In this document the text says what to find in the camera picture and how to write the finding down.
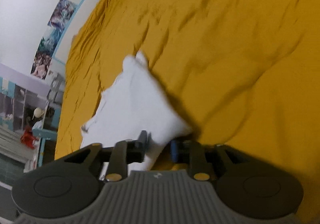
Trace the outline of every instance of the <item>gold screw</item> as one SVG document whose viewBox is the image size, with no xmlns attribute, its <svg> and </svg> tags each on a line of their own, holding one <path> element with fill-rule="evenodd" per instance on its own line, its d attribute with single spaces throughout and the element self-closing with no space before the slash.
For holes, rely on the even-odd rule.
<svg viewBox="0 0 320 224">
<path fill-rule="evenodd" d="M 110 173 L 106 176 L 107 181 L 120 181 L 122 176 L 118 173 Z"/>
<path fill-rule="evenodd" d="M 210 175 L 204 172 L 198 172 L 193 176 L 193 178 L 198 181 L 208 181 L 210 179 Z"/>
</svg>

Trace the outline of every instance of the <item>poster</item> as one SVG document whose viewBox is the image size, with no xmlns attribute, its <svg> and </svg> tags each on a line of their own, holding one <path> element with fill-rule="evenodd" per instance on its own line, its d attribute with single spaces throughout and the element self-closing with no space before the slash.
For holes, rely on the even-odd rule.
<svg viewBox="0 0 320 224">
<path fill-rule="evenodd" d="M 77 5 L 69 0 L 59 0 L 47 25 L 33 61 L 31 75 L 45 79 L 59 39 Z"/>
</svg>

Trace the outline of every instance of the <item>red cloth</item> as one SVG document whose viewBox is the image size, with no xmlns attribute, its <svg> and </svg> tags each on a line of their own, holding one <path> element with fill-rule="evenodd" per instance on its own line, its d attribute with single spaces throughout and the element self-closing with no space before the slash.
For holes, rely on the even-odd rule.
<svg viewBox="0 0 320 224">
<path fill-rule="evenodd" d="M 32 129 L 31 127 L 26 127 L 22 137 L 20 138 L 21 143 L 25 144 L 27 147 L 31 149 L 35 149 L 33 146 L 33 141 L 38 140 L 35 136 L 32 134 Z"/>
</svg>

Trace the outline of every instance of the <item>gray gripper pad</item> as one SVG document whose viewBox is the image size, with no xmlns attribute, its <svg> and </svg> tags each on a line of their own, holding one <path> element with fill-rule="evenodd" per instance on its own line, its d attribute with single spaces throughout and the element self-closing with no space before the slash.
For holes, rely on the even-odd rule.
<svg viewBox="0 0 320 224">
<path fill-rule="evenodd" d="M 15 224 L 86 223 L 300 224 L 300 221 L 294 214 L 276 220 L 244 217 L 223 204 L 209 182 L 193 180 L 185 170 L 132 171 L 127 179 L 106 183 L 98 198 L 74 215 L 39 219 L 22 214 L 15 221 Z"/>
</svg>

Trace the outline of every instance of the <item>white cloth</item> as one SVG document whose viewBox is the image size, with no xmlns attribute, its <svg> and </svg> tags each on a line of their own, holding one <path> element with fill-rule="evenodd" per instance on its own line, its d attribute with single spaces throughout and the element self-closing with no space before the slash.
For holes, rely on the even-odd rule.
<svg viewBox="0 0 320 224">
<path fill-rule="evenodd" d="M 184 136 L 191 128 L 171 108 L 148 62 L 139 51 L 123 61 L 123 72 L 102 93 L 96 114 L 81 127 L 81 147 L 101 143 L 113 147 L 117 142 L 137 139 L 142 130 L 151 134 L 143 163 L 132 163 L 131 170 L 150 170 L 157 157 L 173 138 Z"/>
</svg>

